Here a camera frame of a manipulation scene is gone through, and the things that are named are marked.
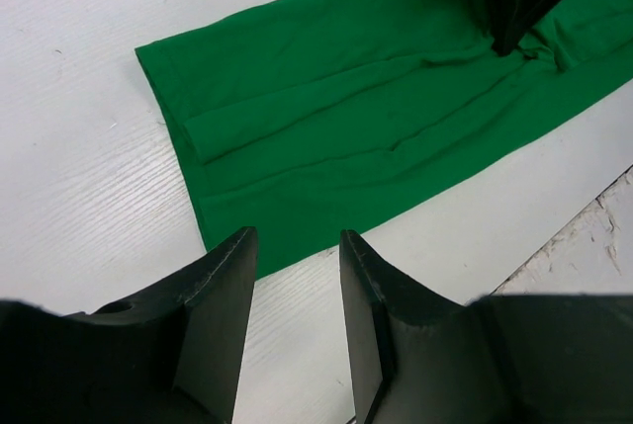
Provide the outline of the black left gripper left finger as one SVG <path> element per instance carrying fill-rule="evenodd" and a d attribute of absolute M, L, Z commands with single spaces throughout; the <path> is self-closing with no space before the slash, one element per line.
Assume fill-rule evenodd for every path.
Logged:
<path fill-rule="evenodd" d="M 93 313 L 1 303 L 5 423 L 228 423 L 251 309 L 258 236 Z"/>

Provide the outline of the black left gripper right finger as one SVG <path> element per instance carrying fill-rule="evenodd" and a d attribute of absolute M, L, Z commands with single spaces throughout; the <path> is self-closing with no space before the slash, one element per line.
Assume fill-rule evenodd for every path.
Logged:
<path fill-rule="evenodd" d="M 339 243 L 360 423 L 628 423 L 629 295 L 484 296 L 456 303 Z"/>

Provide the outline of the green t shirt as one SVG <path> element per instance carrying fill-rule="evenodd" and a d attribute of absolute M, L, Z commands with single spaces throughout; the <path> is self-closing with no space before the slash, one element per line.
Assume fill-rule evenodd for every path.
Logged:
<path fill-rule="evenodd" d="M 267 276 L 477 174 L 632 76 L 632 0 L 563 0 L 507 56 L 484 0 L 277 0 L 141 46 L 200 234 Z"/>

